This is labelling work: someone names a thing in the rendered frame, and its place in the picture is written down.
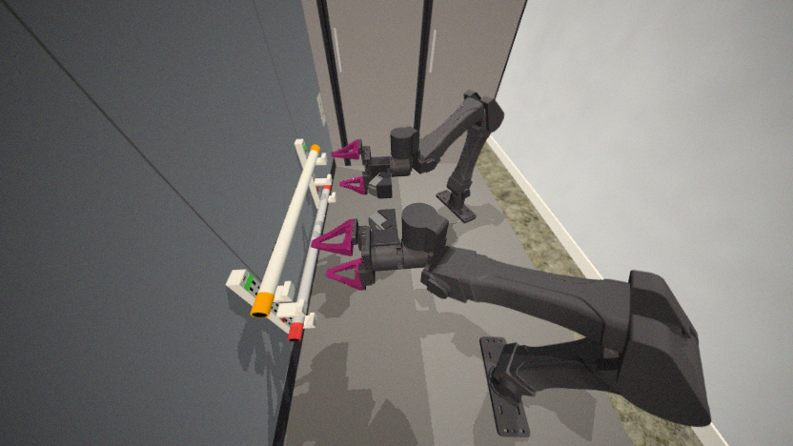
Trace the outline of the metal bar with red ends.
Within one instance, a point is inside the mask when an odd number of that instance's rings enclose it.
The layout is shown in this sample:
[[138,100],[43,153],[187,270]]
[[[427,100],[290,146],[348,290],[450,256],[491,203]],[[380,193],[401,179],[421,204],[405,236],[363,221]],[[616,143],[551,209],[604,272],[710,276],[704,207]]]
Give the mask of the metal bar with red ends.
[[[331,185],[324,185],[322,190],[322,195],[320,198],[318,211],[315,219],[314,230],[311,238],[311,242],[313,239],[320,237],[322,234],[325,214],[327,210],[329,195],[330,195]],[[299,287],[299,292],[297,296],[296,302],[299,299],[304,298],[307,303],[309,301],[310,290],[312,286],[314,271],[315,271],[315,263],[317,258],[318,249],[311,248],[311,242],[309,251],[306,258],[306,263]],[[300,341],[302,337],[303,327],[304,327],[304,320],[305,316],[297,316],[293,317],[291,328],[289,331],[288,340],[289,341]]]

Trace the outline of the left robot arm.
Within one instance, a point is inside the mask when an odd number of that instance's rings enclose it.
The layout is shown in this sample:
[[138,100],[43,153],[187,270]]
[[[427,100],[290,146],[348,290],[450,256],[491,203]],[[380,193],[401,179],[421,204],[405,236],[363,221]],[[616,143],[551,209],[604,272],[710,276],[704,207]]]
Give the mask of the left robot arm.
[[425,203],[402,211],[396,253],[402,269],[424,268],[420,282],[429,292],[499,305],[586,336],[539,347],[480,338],[500,436],[529,437],[521,397],[550,388],[609,392],[674,423],[711,424],[698,333],[661,276],[632,270],[623,282],[522,268],[446,243],[448,225]]

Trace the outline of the white bar with orange-yellow ends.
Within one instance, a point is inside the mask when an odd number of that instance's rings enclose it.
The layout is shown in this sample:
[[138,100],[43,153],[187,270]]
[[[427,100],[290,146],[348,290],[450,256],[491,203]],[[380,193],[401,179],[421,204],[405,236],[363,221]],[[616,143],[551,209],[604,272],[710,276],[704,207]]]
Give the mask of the white bar with orange-yellow ends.
[[315,163],[318,158],[320,148],[318,145],[311,147],[309,156],[304,166],[303,172],[298,181],[286,214],[278,239],[269,261],[267,270],[261,282],[258,294],[251,310],[251,316],[268,317],[275,299],[275,292],[279,279],[286,261],[288,251],[294,236],[295,227],[303,206],[303,202],[308,191],[308,187],[314,172]]

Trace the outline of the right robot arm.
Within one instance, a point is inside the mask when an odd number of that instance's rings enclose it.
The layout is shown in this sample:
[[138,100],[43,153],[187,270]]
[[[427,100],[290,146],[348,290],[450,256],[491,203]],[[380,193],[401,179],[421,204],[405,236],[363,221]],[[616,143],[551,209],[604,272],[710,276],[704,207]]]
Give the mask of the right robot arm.
[[432,171],[446,150],[467,131],[461,156],[447,182],[452,196],[445,190],[436,197],[463,223],[475,219],[477,215],[464,205],[464,200],[470,196],[472,174],[481,149],[491,132],[501,125],[504,112],[495,99],[480,97],[475,91],[466,91],[464,99],[443,124],[423,139],[419,139],[419,131],[411,126],[391,130],[392,169],[389,157],[371,158],[373,180],[369,182],[369,194],[379,199],[393,198],[391,173],[397,177],[411,175],[412,168],[418,173]]

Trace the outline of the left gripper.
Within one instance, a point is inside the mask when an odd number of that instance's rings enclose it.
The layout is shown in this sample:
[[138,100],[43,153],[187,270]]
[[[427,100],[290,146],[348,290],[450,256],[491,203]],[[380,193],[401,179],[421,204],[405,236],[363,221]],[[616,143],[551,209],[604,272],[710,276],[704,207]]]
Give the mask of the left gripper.
[[[343,233],[345,233],[345,239],[341,244],[321,243]],[[366,286],[376,284],[376,271],[402,270],[402,256],[401,253],[397,253],[397,250],[401,250],[400,239],[398,242],[399,244],[371,246],[370,226],[358,226],[357,219],[349,219],[332,231],[313,239],[311,247],[353,256],[354,245],[358,245],[361,258],[327,270],[326,276],[363,291],[366,290]],[[354,268],[356,268],[355,279],[335,274]]]

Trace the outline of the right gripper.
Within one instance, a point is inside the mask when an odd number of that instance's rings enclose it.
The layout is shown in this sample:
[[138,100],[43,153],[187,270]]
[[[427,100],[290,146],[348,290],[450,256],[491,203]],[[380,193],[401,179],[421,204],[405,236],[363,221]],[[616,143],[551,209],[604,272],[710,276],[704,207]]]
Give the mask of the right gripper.
[[[356,145],[357,144],[357,145]],[[347,152],[353,150],[351,152]],[[370,151],[370,158],[369,158],[369,151]],[[344,152],[344,153],[343,153]],[[357,139],[348,146],[340,149],[336,152],[332,152],[332,157],[338,158],[348,158],[348,159],[359,159],[359,155],[361,154],[362,165],[365,166],[365,172],[362,172],[362,176],[341,181],[339,182],[339,186],[353,190],[360,194],[367,194],[369,182],[372,181],[372,172],[371,172],[371,150],[370,146],[362,146],[361,139]],[[364,159],[365,154],[365,159]],[[363,178],[362,178],[363,177]],[[350,183],[360,183],[359,187],[352,186]],[[364,184],[363,184],[364,183]]]

